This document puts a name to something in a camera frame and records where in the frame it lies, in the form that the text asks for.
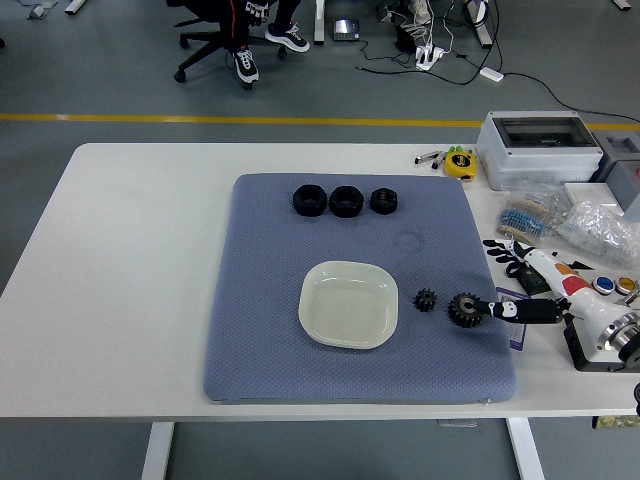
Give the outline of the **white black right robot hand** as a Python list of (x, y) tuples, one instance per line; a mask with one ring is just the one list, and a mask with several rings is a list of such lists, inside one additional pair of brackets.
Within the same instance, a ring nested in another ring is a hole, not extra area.
[(519, 324), (558, 323), (568, 312), (598, 332), (636, 322), (630, 307), (604, 299), (571, 267), (543, 250), (516, 240), (507, 243), (486, 240), (484, 244), (489, 247), (487, 253), (494, 257), (507, 256), (533, 268), (549, 285), (555, 298), (509, 302), (465, 300), (463, 304), (473, 311)]

